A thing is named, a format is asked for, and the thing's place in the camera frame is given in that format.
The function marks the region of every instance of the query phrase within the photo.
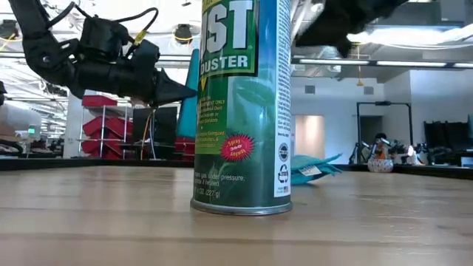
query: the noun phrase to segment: ceiling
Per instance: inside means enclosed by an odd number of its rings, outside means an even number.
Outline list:
[[[102,18],[117,19],[127,16],[133,16],[141,13],[143,10],[150,7],[157,7],[160,11],[156,22],[149,29],[149,34],[146,38],[160,47],[162,55],[190,55],[193,49],[199,47],[200,40],[200,21],[201,21],[201,5],[200,0],[188,0],[190,5],[182,6],[186,0],[75,0],[76,4],[82,7],[89,14],[97,14]],[[320,10],[313,9],[313,4],[322,0],[292,0],[293,4],[293,19],[292,28],[294,32],[301,32],[308,24],[314,20],[320,13]],[[56,16],[58,12],[63,10],[69,1],[62,0],[41,0],[43,4],[47,4],[47,11],[52,16]],[[0,21],[3,19],[14,19],[11,12],[8,0],[0,0]],[[375,30],[378,27],[386,26],[389,23],[396,23],[399,21],[413,21],[413,18],[419,18],[419,21],[424,23],[422,27],[433,28],[439,31],[446,31],[459,27],[458,24],[448,23],[447,25],[430,25],[430,17],[425,13],[416,15],[416,9],[396,11],[393,14],[391,21],[376,21],[368,30]],[[146,15],[134,21],[123,23],[132,35],[140,32],[144,25],[151,19],[152,15]],[[464,19],[463,25],[467,24],[468,16]],[[66,19],[56,24],[52,31],[55,37],[61,40],[71,38],[80,38],[83,17],[76,11],[73,11]],[[190,45],[180,45],[173,38],[173,32],[178,24],[190,24],[191,30],[194,34],[194,41]],[[449,42],[449,46],[469,44],[469,39],[462,41]],[[0,44],[5,44],[4,48],[0,50],[0,80],[5,82],[8,96],[12,98],[56,98],[47,90],[44,90],[43,81],[29,69],[24,59],[21,58],[22,45],[20,41],[11,41],[5,43],[0,41]],[[473,47],[462,47],[461,49],[443,49],[434,50],[419,49],[418,47],[393,47],[384,44],[366,43],[360,44],[352,51],[351,57],[363,59],[383,59],[383,60],[402,60],[402,61],[417,61],[417,60],[455,60],[473,61]],[[293,48],[293,55],[304,56],[305,58],[337,58],[337,52],[331,47],[305,47]],[[187,76],[186,62],[166,61],[160,62],[158,67],[165,67],[169,76],[181,83],[185,82]],[[365,78],[377,78],[378,82],[385,82],[391,77],[398,75],[406,69],[389,68],[389,67],[369,67],[363,66],[361,73]],[[302,76],[309,78],[316,77],[331,77],[331,78],[357,78],[359,76],[358,67],[353,66],[294,66],[293,76]],[[65,125],[65,114],[67,113],[67,102],[29,102],[25,103],[30,108],[40,112],[44,116],[45,123],[58,123]]]

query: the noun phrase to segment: metal shelving rack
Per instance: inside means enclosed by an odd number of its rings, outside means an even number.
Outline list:
[[[83,139],[82,136],[83,136],[83,133],[84,133],[84,130],[83,130],[83,127],[84,127],[84,111],[88,109],[89,111],[91,111],[92,113],[92,110],[93,109],[102,109],[102,112],[101,112],[101,115],[102,115],[102,127],[101,127],[101,138],[100,139]],[[105,135],[105,117],[106,116],[109,116],[109,117],[120,117],[120,118],[124,118],[125,119],[125,127],[124,127],[124,130],[123,130],[123,139],[122,140],[115,140],[115,139],[104,139],[103,136]],[[133,108],[131,107],[128,107],[128,106],[82,106],[82,115],[81,115],[81,129],[80,129],[80,134],[79,134],[79,138],[78,138],[78,142],[79,142],[79,147],[78,147],[78,151],[79,151],[79,156],[81,156],[81,152],[82,152],[82,142],[84,141],[100,141],[101,142],[101,150],[100,150],[100,158],[103,157],[103,142],[104,141],[118,141],[118,142],[121,142],[121,143],[126,143],[126,132],[127,132],[127,126],[128,126],[128,121],[129,119],[133,117]],[[126,155],[126,150],[125,149],[122,149],[123,151],[123,159],[125,159],[125,155]]]

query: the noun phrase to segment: table surface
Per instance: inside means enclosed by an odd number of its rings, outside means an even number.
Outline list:
[[[265,217],[191,210],[192,170],[0,173],[0,265],[472,265],[473,182],[344,173]]]

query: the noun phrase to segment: teal cloth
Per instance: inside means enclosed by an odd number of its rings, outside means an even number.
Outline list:
[[[290,184],[291,185],[302,185],[307,182],[320,179],[328,174],[335,176],[336,173],[341,173],[341,170],[329,163],[340,158],[341,154],[334,157],[320,160],[319,158],[310,157],[307,155],[296,155],[290,161]],[[300,170],[308,167],[315,166],[320,170],[320,174],[306,177]]]
[[[199,87],[199,50],[192,51],[186,86],[197,91]],[[195,138],[197,127],[197,96],[187,98],[180,107],[177,136]]]

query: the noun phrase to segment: compressed air duster can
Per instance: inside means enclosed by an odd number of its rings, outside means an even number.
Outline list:
[[[289,211],[290,0],[203,0],[202,12],[191,205]]]

